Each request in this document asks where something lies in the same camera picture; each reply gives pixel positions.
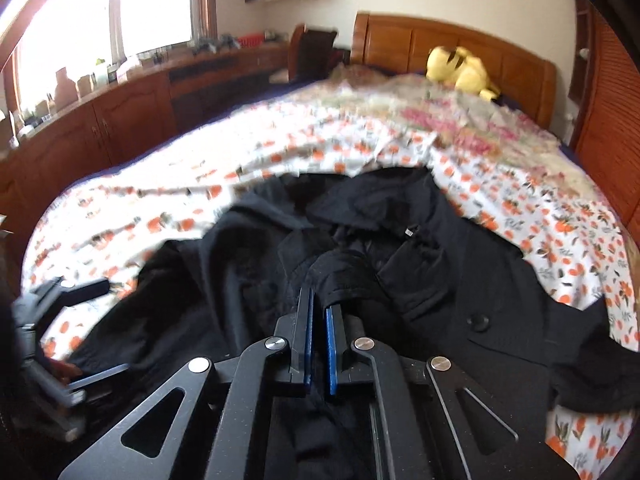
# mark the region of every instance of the window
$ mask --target window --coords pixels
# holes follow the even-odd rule
[[[191,0],[48,0],[18,44],[20,107],[53,94],[62,67],[77,81],[97,59],[117,62],[189,41],[191,16]]]

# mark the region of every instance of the black coat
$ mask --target black coat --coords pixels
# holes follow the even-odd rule
[[[194,356],[224,360],[271,335],[307,284],[399,354],[452,359],[541,440],[555,400],[640,404],[640,356],[609,338],[604,300],[582,312],[552,300],[519,249],[460,218],[426,170],[272,178],[202,240],[167,242],[138,281],[71,360],[133,364],[140,395]]]

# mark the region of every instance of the wooden wardrobe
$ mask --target wooden wardrobe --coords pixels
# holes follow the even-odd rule
[[[640,242],[640,73],[603,17],[589,12],[588,82],[572,145]]]

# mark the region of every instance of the yellow plush toy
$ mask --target yellow plush toy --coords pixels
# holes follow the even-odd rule
[[[434,48],[427,60],[426,76],[431,81],[453,85],[456,90],[478,94],[487,101],[499,95],[481,59],[461,46],[455,52],[441,46]]]

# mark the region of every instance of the triangular cutout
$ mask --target triangular cutout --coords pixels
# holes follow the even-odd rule
[[[491,455],[508,443],[517,441],[517,434],[469,389],[456,390],[456,397],[480,453]]]
[[[183,390],[180,388],[171,390],[122,435],[120,439],[122,445],[146,457],[156,458],[160,454],[183,399]]]

